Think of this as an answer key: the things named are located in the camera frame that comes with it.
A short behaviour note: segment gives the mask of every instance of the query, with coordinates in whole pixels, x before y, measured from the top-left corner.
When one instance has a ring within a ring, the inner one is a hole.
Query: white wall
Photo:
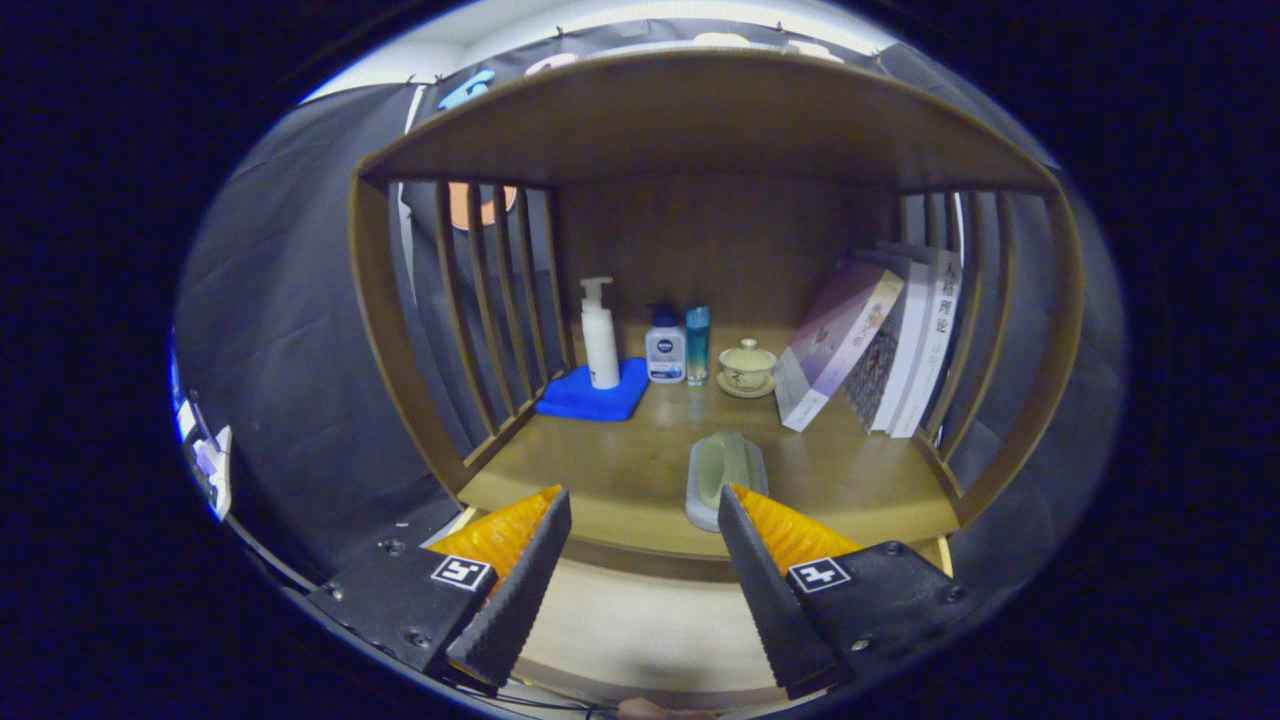
[[[308,95],[306,100],[383,82],[404,82],[416,76],[416,82],[435,79],[435,74],[449,74],[462,67],[460,61],[466,46],[429,40],[393,40],[365,55],[356,64],[334,76]]]
[[[415,28],[324,83],[307,100],[362,85],[430,81],[556,35],[637,19],[703,18],[782,27],[870,54],[895,38],[818,0],[481,0]]]

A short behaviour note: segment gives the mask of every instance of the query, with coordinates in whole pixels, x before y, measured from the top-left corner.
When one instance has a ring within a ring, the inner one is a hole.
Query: white label
[[[577,55],[572,53],[561,53],[558,55],[552,55],[550,58],[543,58],[541,60],[538,60],[532,65],[529,65],[529,69],[525,70],[525,77],[540,73],[548,68],[558,68],[561,65],[567,65],[575,61],[577,61]]]
[[[183,400],[182,407],[178,407],[178,432],[182,434],[182,439],[187,439],[195,427],[196,414],[191,410],[191,402]]]
[[[678,378],[685,374],[684,363],[649,363],[650,378]]]
[[[805,593],[824,591],[849,582],[849,573],[845,573],[845,569],[829,557],[792,565],[787,573],[791,573]]]
[[[489,570],[490,565],[486,562],[449,555],[444,559],[444,562],[440,562],[440,566],[431,573],[431,579],[466,591],[474,591],[480,587],[480,580]]]
[[[809,55],[812,58],[822,58],[823,60],[831,60],[833,63],[844,63],[844,60],[841,60],[840,58],[832,55],[831,50],[828,50],[826,46],[818,45],[815,42],[803,42],[800,40],[788,40],[787,45],[791,45],[792,47],[795,47],[796,50],[799,50],[801,54]]]
[[[695,45],[712,47],[750,47],[751,42],[735,32],[703,32],[694,37]]]

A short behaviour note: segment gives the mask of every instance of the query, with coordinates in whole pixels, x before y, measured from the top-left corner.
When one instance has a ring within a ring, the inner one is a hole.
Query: orange circle
[[[516,188],[503,186],[502,193],[507,197],[507,210],[516,205]],[[497,210],[493,200],[480,205],[480,224],[492,225],[497,220]],[[471,217],[467,213],[467,183],[449,183],[449,222],[460,231],[471,229]]]

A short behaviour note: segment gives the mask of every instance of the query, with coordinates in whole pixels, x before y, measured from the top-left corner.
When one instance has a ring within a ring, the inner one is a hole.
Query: green soap
[[[760,471],[753,462],[742,433],[723,432],[707,437],[698,452],[698,497],[712,510],[719,509],[724,483],[760,491]]]

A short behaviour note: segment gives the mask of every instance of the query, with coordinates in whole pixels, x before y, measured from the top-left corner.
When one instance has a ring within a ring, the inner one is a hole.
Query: blue glass bottle
[[[710,332],[710,307],[698,305],[685,313],[685,379],[692,387],[707,384],[707,343]]]

